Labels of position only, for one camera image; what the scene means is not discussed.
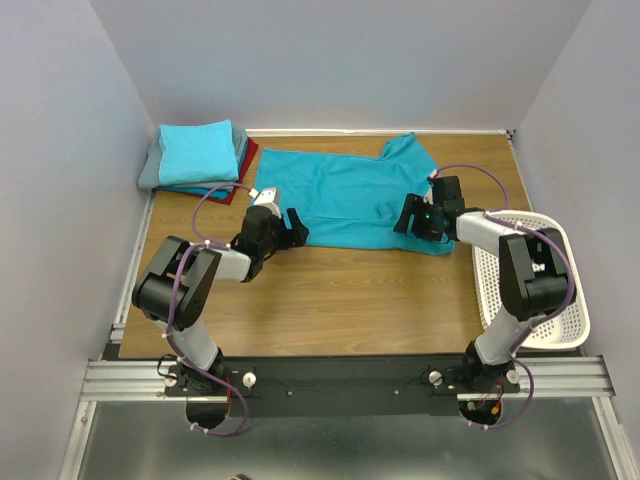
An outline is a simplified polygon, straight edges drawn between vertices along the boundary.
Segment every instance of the stack of folded cloth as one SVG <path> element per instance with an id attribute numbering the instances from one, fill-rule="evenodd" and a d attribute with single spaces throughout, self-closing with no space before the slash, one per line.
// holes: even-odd
<path id="1" fill-rule="evenodd" d="M 241 182 L 257 150 L 246 130 L 229 120 L 194 127 L 160 125 L 138 188 L 204 195 L 220 185 Z M 210 198 L 229 204 L 235 190 L 224 187 Z"/>

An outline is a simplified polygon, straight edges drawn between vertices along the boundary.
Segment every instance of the folded towel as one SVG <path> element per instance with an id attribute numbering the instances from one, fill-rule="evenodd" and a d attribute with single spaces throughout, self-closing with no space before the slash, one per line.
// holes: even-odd
<path id="1" fill-rule="evenodd" d="M 238 179 L 231 122 L 182 127 L 160 125 L 161 185 Z"/>
<path id="2" fill-rule="evenodd" d="M 240 172 L 239 172 L 240 178 L 238 179 L 239 182 L 242 182 L 242 180 L 244 179 L 244 176 L 247 174 L 247 171 L 249 170 L 249 167 L 251 166 L 251 162 L 253 162 L 253 159 L 255 158 L 257 152 L 258 152 L 258 144 L 256 142 L 254 142 L 253 140 L 248 139 L 247 148 L 246 148 L 243 160 L 242 160 L 242 166 L 240 167 Z M 201 197 L 205 193 L 207 193 L 209 190 L 211 190 L 211 188 L 203 188 L 203 187 L 158 187 L 158 190 L 166 190 L 166 191 L 169 191 L 169 192 L 186 193 L 188 195 L 197 195 L 197 196 Z M 217 192 L 214 192 L 213 195 L 211 195 L 209 197 L 209 200 L 213 200 L 214 202 L 222 203 L 224 205 L 230 205 L 231 201 L 233 200 L 234 195 L 236 194 L 236 191 L 238 190 L 238 187 L 229 187 L 229 188 L 231 189 L 231 192 L 218 190 Z"/>
<path id="3" fill-rule="evenodd" d="M 233 146 L 236 155 L 236 161 L 238 167 L 242 164 L 244 159 L 244 151 L 247 148 L 247 131 L 244 128 L 240 127 L 232 127 L 231 129 L 232 137 L 233 137 Z M 145 163 L 142 172 L 140 173 L 140 177 L 138 178 L 138 188 L 141 190 L 151 190 L 152 188 L 156 188 L 160 186 L 160 179 L 158 178 L 158 170 L 160 170 L 160 161 L 162 160 L 162 149 L 160 148 L 160 129 L 156 132 L 155 139 L 149 147 L 149 151 L 147 152 L 147 163 Z M 228 182 L 201 182 L 201 183 L 191 183 L 191 184 L 182 184 L 175 185 L 176 187 L 202 187 L 205 188 L 206 191 L 211 190 L 212 188 L 217 187 L 222 183 Z"/>
<path id="4" fill-rule="evenodd" d="M 278 187 L 280 210 L 294 207 L 307 245 L 389 249 L 439 255 L 455 242 L 395 233 L 407 193 L 424 195 L 436 163 L 414 134 L 387 142 L 379 158 L 265 149 L 255 188 Z"/>

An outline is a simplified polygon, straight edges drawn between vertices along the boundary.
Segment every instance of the teal folded towel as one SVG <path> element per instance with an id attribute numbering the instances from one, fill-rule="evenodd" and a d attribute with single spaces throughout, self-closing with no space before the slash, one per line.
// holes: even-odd
<path id="1" fill-rule="evenodd" d="M 160 185 L 238 179 L 229 120 L 194 127 L 160 125 L 160 148 Z"/>
<path id="2" fill-rule="evenodd" d="M 244 151 L 249 141 L 247 137 L 247 131 L 244 128 L 232 127 L 231 136 L 233 138 L 233 147 L 236 152 L 236 163 L 238 164 L 238 170 L 242 165 L 244 159 Z M 156 136 L 149 147 L 147 152 L 147 163 L 145 163 L 140 177 L 138 178 L 138 188 L 141 190 L 151 190 L 152 188 L 158 188 L 160 185 L 160 179 L 158 178 L 158 171 L 160 170 L 160 162 L 162 161 L 162 149 L 160 148 L 160 129 L 158 128 Z M 221 180 L 218 182 L 198 182 L 198 183 L 182 183 L 172 185 L 172 187 L 184 187 L 184 188 L 199 188 L 202 187 L 204 191 L 211 190 L 224 183 L 229 183 L 229 180 Z M 227 192 L 231 191 L 232 187 L 225 188 Z"/>

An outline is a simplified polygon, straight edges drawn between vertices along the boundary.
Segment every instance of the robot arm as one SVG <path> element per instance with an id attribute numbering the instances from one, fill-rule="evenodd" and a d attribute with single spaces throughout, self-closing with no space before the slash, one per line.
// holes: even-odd
<path id="1" fill-rule="evenodd" d="M 477 246 L 499 259 L 502 307 L 490 326 L 465 353 L 465 377 L 473 384 L 510 368 L 513 353 L 537 326 L 540 316 L 555 311 L 569 288 L 568 272 L 546 237 L 566 257 L 560 232 L 553 228 L 536 235 L 496 223 L 490 214 L 466 208 L 457 177 L 430 178 L 432 189 L 424 197 L 409 194 L 394 231 L 409 230 L 419 238 L 441 242 L 456 240 Z"/>
<path id="2" fill-rule="evenodd" d="M 213 282 L 250 282 L 276 251 L 301 247 L 309 235 L 292 208 L 287 210 L 291 229 L 287 228 L 279 197 L 276 188 L 264 189 L 247 209 L 242 230 L 228 250 L 197 248 L 185 264 L 175 299 L 172 343 L 194 365 L 216 377 L 223 373 L 222 353 L 200 318 Z M 167 237 L 133 289 L 133 305 L 163 330 L 168 323 L 176 270 L 191 245 L 187 240 Z"/>

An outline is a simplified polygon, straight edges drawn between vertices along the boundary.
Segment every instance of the white corner trim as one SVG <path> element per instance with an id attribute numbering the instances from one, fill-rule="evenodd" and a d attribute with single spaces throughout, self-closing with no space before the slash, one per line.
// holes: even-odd
<path id="1" fill-rule="evenodd" d="M 340 137 L 404 135 L 505 135 L 501 129 L 473 130 L 463 128 L 350 129 L 350 128 L 247 128 L 250 137 Z"/>

